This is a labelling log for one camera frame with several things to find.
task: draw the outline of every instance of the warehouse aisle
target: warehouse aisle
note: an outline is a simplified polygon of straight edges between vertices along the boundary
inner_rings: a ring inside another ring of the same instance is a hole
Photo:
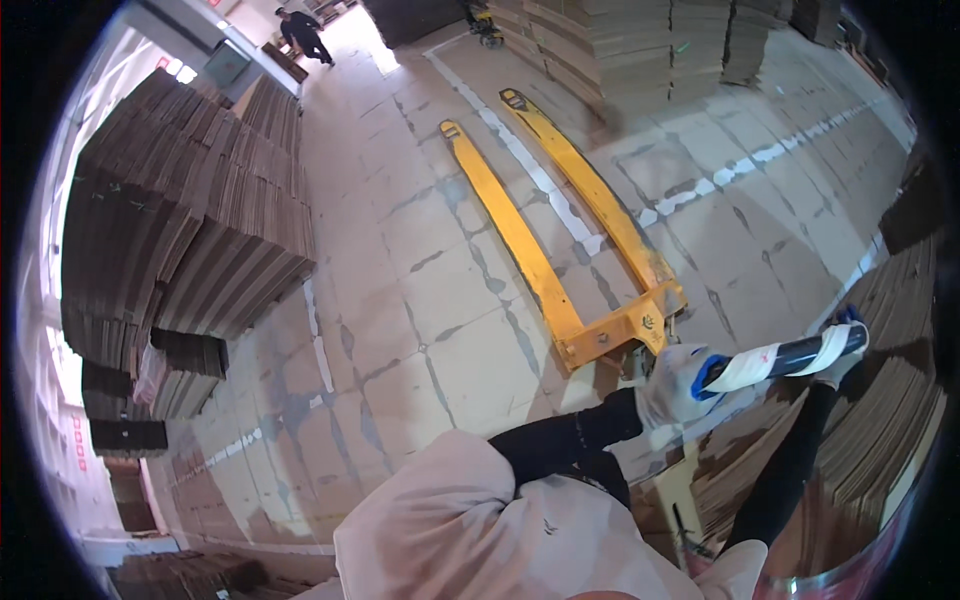
[[[228,381],[198,418],[171,423],[170,452],[150,461],[185,541],[329,553],[346,514],[441,432],[490,436],[615,388],[604,365],[564,372],[437,133],[446,118],[466,129],[585,322],[635,298],[616,250],[499,106],[502,88],[550,114],[664,254],[689,299],[685,341],[735,352],[801,336],[883,259],[876,223],[912,140],[896,101],[844,55],[774,32],[759,89],[724,87],[610,133],[465,30],[391,53],[354,9],[324,33],[336,68],[304,65],[319,266],[230,345]],[[638,477],[664,465],[627,458]]]

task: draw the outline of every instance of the glove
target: glove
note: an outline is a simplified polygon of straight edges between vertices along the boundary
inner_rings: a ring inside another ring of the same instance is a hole
[[[845,309],[838,312],[830,324],[859,324],[863,325],[866,329],[867,326],[863,323],[863,317],[856,311],[856,308],[850,304]],[[870,345],[870,333],[868,329],[867,341],[863,346],[854,350],[850,354],[845,354],[840,358],[833,361],[833,364],[818,371],[813,374],[812,383],[823,383],[829,385],[834,390],[840,389],[840,383],[843,381],[843,378],[850,372],[851,369],[856,367],[863,360],[863,354],[867,351],[867,346]]]
[[[647,384],[635,388],[636,413],[643,430],[690,422],[713,410],[723,396],[704,392],[703,381],[710,366],[722,359],[700,344],[664,348]]]

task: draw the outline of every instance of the black sleeve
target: black sleeve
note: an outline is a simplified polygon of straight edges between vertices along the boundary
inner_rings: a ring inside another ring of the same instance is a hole
[[[287,41],[287,45],[291,48],[294,47],[294,37],[290,35],[290,28],[287,27],[287,22],[283,21],[280,23],[280,34],[283,36],[283,39]]]
[[[797,420],[737,511],[721,554],[744,540],[760,540],[770,547],[786,527],[813,474],[817,448],[836,399],[836,390],[827,384],[810,387]]]
[[[494,436],[490,444],[514,469],[519,488],[642,431],[634,389],[625,388],[609,394],[600,406],[526,423]]]
[[[320,27],[320,23],[317,22],[317,19],[313,18],[309,14],[304,14],[302,12],[294,12],[300,16],[300,22],[309,25],[310,27]]]

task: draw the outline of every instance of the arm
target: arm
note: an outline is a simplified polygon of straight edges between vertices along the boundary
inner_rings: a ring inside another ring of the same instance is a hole
[[[627,388],[608,395],[595,408],[505,431],[490,439],[490,445],[510,463],[519,488],[642,432],[634,390]]]
[[[829,384],[816,382],[810,387],[797,420],[737,511],[721,554],[744,540],[760,540],[769,547],[786,527],[804,497],[836,400],[837,392]]]
[[[698,392],[696,383],[711,355],[699,345],[665,348],[643,388],[617,390],[596,408],[521,425],[490,444],[510,463],[519,487],[644,431],[699,419],[720,400]]]
[[[319,29],[320,31],[324,30],[324,26],[317,22],[317,19],[313,18],[309,14],[304,14],[303,12],[297,12],[296,14],[300,15],[300,19],[309,25],[313,29]]]
[[[283,40],[287,42],[287,45],[291,48],[294,47],[294,37],[290,34],[287,24],[285,22],[280,23],[280,35],[283,36]]]

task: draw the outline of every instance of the yellow pallet jack fork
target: yellow pallet jack fork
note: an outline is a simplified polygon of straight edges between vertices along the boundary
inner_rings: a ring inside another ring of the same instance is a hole
[[[606,317],[584,325],[542,248],[487,161],[454,121],[440,131],[490,214],[517,267],[540,304],[554,345],[571,371],[633,340],[657,355],[667,344],[666,319],[686,306],[683,288],[658,252],[648,248],[607,184],[556,126],[519,92],[505,89],[507,109],[538,140],[570,179],[620,249],[644,293]]]

